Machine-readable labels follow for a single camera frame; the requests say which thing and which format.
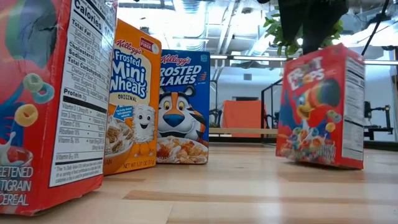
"cartoon tiger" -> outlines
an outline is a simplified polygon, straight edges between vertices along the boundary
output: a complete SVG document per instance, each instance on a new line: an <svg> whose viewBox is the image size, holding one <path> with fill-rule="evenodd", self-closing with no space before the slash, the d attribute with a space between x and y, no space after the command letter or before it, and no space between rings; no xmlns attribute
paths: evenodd
<svg viewBox="0 0 398 224"><path fill-rule="evenodd" d="M184 91L171 92L160 88L158 137L175 136L202 143L206 119L192 108L189 98L195 96L195 89L188 85Z"/></svg>

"nutrition facts label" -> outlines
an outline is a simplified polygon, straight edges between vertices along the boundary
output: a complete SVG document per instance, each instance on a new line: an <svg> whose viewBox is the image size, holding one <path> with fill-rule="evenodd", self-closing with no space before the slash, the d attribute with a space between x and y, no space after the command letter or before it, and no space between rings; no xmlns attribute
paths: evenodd
<svg viewBox="0 0 398 224"><path fill-rule="evenodd" d="M346 61L343 157L363 160L364 65Z"/></svg>
<svg viewBox="0 0 398 224"><path fill-rule="evenodd" d="M50 187L102 174L115 17L72 0Z"/></svg>

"wooden shelf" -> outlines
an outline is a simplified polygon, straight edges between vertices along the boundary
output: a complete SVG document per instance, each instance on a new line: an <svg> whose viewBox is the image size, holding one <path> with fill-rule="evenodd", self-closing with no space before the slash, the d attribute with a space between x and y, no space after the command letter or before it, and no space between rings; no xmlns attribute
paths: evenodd
<svg viewBox="0 0 398 224"><path fill-rule="evenodd" d="M210 128L210 134L278 134L278 129Z"/></svg>

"wood plank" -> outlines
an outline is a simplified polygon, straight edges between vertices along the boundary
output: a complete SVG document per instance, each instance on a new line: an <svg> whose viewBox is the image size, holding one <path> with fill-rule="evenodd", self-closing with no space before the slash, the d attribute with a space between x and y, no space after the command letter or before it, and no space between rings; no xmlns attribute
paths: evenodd
<svg viewBox="0 0 398 224"><path fill-rule="evenodd" d="M210 134L278 134L277 129L261 128L210 128Z"/></svg>
<svg viewBox="0 0 398 224"><path fill-rule="evenodd" d="M365 150L364 170L296 164L275 147L211 143L206 165L158 165L7 224L396 224L398 153Z"/></svg>

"bowl of cereal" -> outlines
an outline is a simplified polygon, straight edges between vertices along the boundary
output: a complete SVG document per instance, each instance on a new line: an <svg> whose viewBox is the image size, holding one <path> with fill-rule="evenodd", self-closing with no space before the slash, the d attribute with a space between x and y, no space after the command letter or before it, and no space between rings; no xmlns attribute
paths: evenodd
<svg viewBox="0 0 398 224"><path fill-rule="evenodd" d="M127 160L133 144L131 128L113 117L108 118L104 152L104 175L115 173Z"/></svg>
<svg viewBox="0 0 398 224"><path fill-rule="evenodd" d="M31 166L32 161L33 153L23 147L11 146L5 154L0 154L0 166Z"/></svg>
<svg viewBox="0 0 398 224"><path fill-rule="evenodd" d="M199 142L173 136L158 138L156 161L159 163L205 164L207 160L208 148Z"/></svg>

